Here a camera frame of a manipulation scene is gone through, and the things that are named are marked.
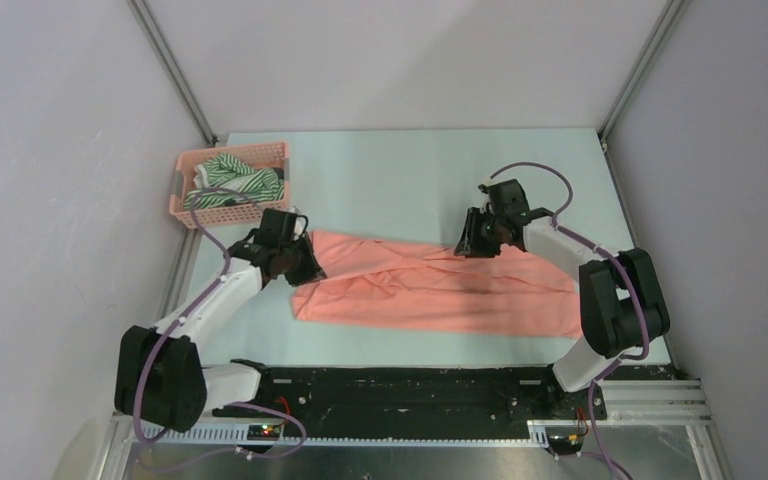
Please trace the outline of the salmon pink t-shirt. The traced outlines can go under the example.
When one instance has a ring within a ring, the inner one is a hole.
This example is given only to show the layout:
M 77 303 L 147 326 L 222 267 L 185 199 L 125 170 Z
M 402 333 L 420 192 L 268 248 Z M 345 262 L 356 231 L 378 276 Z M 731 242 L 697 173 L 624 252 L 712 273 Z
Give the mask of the salmon pink t-shirt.
M 533 254 L 505 247 L 489 259 L 452 248 L 312 235 L 327 277 L 298 287 L 300 321 L 385 329 L 525 337 L 582 335 L 572 278 Z

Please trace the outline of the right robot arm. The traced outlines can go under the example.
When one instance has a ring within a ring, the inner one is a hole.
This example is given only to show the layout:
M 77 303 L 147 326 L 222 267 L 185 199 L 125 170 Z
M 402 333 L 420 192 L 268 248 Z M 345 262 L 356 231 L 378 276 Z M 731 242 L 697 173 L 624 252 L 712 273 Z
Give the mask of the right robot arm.
M 580 390 L 628 359 L 643 359 L 671 320 L 654 263 L 641 248 L 615 251 L 565 227 L 557 213 L 529 205 L 516 180 L 481 184 L 481 207 L 471 207 L 455 254 L 494 258 L 504 245 L 531 253 L 577 284 L 583 332 L 550 368 L 541 392 L 545 411 L 566 418 L 582 403 Z

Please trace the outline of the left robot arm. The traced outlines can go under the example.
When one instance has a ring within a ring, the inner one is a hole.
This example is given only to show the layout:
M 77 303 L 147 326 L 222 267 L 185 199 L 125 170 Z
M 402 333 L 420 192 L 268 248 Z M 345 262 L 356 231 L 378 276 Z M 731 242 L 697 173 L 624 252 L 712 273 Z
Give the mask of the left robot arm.
M 235 403 L 252 416 L 271 412 L 276 390 L 261 380 L 260 368 L 239 362 L 206 367 L 200 348 L 270 281 L 282 277 L 298 287 L 325 279 L 308 224 L 295 209 L 264 209 L 258 227 L 220 248 L 221 267 L 200 293 L 150 327 L 129 328 L 120 341 L 116 410 L 136 426 L 150 422 L 175 432 Z

